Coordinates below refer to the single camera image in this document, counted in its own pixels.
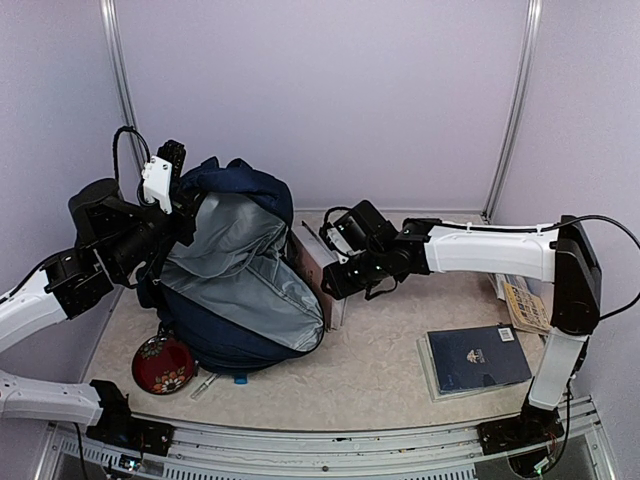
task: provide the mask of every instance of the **white box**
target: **white box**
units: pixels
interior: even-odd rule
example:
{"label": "white box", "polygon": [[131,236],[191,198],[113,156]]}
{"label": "white box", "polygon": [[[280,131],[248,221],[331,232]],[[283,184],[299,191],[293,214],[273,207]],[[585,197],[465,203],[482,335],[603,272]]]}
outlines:
{"label": "white box", "polygon": [[338,330],[344,324],[347,299],[336,300],[322,291],[322,269],[337,262],[338,256],[304,222],[291,229],[296,248],[294,268],[316,294],[324,314],[326,330]]}

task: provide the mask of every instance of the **robotic arm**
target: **robotic arm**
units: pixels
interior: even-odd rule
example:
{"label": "robotic arm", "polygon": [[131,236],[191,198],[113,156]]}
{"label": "robotic arm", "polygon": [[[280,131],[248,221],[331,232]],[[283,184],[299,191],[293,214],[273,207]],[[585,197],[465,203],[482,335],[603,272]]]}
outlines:
{"label": "robotic arm", "polygon": [[[70,199],[75,247],[52,255],[0,297],[0,352],[93,308],[114,284],[130,287],[137,269],[150,268],[176,241],[193,241],[200,193],[176,188],[184,158],[183,145],[169,141],[149,159],[139,189],[142,205],[124,201],[113,178]],[[172,433],[169,425],[131,417],[112,382],[59,384],[1,370],[0,418],[75,422],[89,426],[91,438],[160,455],[166,455]]]}
{"label": "robotic arm", "polygon": [[371,299],[387,277],[402,282],[410,274],[453,271],[553,282],[552,330],[520,415],[479,426],[485,454],[541,443],[549,433],[563,434],[557,406],[600,321],[601,269],[582,226],[572,220],[516,228],[409,218],[398,232],[365,200],[322,228],[340,258],[325,267],[323,289],[336,299],[364,290]]}

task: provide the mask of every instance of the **book cover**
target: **book cover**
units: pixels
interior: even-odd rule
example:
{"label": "book cover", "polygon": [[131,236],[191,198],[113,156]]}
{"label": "book cover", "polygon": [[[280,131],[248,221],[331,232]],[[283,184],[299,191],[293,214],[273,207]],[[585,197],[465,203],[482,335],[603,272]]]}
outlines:
{"label": "book cover", "polygon": [[440,393],[525,382],[531,370],[510,327],[479,327],[427,334]]}

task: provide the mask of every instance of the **backpack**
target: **backpack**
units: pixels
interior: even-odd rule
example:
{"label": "backpack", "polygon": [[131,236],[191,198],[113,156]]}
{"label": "backpack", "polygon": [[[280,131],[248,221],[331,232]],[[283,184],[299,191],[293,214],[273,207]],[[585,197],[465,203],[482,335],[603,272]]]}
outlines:
{"label": "backpack", "polygon": [[320,303],[283,257],[293,222],[287,185],[243,160],[222,168],[214,157],[179,188],[206,194],[194,241],[154,262],[138,283],[140,304],[212,372],[255,372],[315,350]]}

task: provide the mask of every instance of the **lavender wall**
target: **lavender wall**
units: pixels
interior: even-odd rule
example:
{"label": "lavender wall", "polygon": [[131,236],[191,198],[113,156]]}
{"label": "lavender wall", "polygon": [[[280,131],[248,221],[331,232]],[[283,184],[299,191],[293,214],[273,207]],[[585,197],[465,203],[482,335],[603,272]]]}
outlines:
{"label": "lavender wall", "polygon": [[[97,1],[0,2],[0,291],[73,245],[67,200],[111,175],[116,99]],[[123,168],[133,170],[130,161]],[[8,350],[0,368],[78,380],[111,301]],[[33,478],[44,428],[0,421],[0,477]]]}
{"label": "lavender wall", "polygon": [[[545,0],[527,105],[499,223],[562,213],[613,216],[640,234],[640,4]],[[588,224],[603,268],[603,310],[640,288],[640,255]],[[640,309],[598,327],[578,387],[592,393],[621,478],[637,478]]]}
{"label": "lavender wall", "polygon": [[297,207],[484,205],[527,2],[118,2],[140,128],[241,156]]}

